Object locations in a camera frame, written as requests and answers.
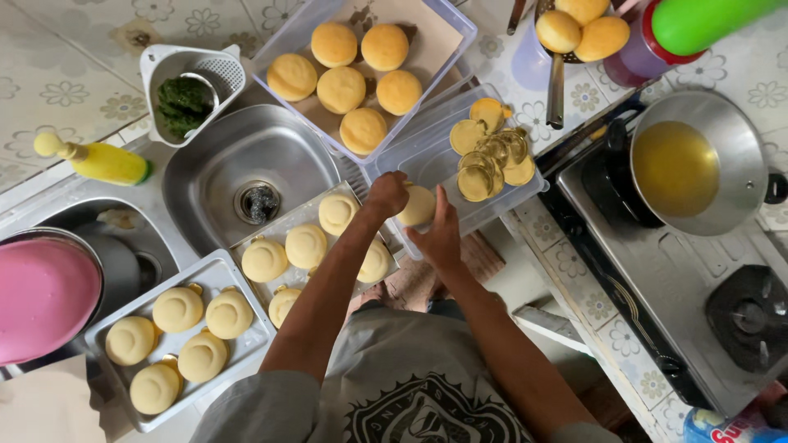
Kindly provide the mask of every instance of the sink drain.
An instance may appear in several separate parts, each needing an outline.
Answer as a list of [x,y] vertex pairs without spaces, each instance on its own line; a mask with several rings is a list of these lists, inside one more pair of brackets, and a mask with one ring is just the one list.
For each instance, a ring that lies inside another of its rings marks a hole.
[[252,180],[238,188],[232,204],[244,222],[265,225],[279,212],[279,193],[267,181]]
[[134,253],[139,264],[139,293],[144,294],[162,282],[162,265],[147,252]]

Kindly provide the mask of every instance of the cooking oil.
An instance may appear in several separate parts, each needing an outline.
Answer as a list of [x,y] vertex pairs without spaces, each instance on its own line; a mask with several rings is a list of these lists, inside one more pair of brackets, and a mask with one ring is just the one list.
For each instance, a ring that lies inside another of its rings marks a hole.
[[706,138],[681,121],[661,121],[632,147],[632,167],[643,199],[657,213],[693,217],[719,190],[719,159]]

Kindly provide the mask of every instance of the white colander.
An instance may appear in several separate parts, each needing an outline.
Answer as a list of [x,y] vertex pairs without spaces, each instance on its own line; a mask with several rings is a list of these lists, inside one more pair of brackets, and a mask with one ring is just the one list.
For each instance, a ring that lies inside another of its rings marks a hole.
[[[249,84],[251,76],[248,58],[240,56],[238,45],[224,50],[208,50],[174,45],[152,45],[139,57],[139,72],[142,74],[148,112],[153,118],[153,127],[148,136],[171,147],[183,147],[219,115]],[[199,128],[189,131],[185,139],[174,136],[155,113],[158,108],[158,87],[164,80],[178,77],[182,73],[198,73],[216,89],[219,106],[215,107]]]

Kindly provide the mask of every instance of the yellow dish soap bottle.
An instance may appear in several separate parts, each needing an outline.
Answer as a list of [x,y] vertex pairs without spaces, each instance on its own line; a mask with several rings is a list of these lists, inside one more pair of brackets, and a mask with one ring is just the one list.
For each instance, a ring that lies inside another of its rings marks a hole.
[[51,132],[38,134],[33,148],[44,157],[57,154],[69,160],[79,175],[120,186],[144,182],[152,169],[144,158],[111,144],[63,142]]

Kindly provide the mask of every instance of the hand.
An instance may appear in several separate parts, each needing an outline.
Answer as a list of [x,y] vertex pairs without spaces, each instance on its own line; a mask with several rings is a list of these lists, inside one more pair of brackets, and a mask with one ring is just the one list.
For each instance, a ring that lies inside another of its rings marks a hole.
[[437,196],[435,218],[429,231],[421,234],[416,229],[406,228],[405,233],[427,262],[440,271],[460,266],[463,261],[459,257],[457,209],[448,202],[446,190],[441,185],[438,185]]
[[374,209],[375,214],[383,220],[394,217],[402,212],[411,195],[405,188],[407,174],[402,171],[387,172],[372,183],[370,196],[364,207]]

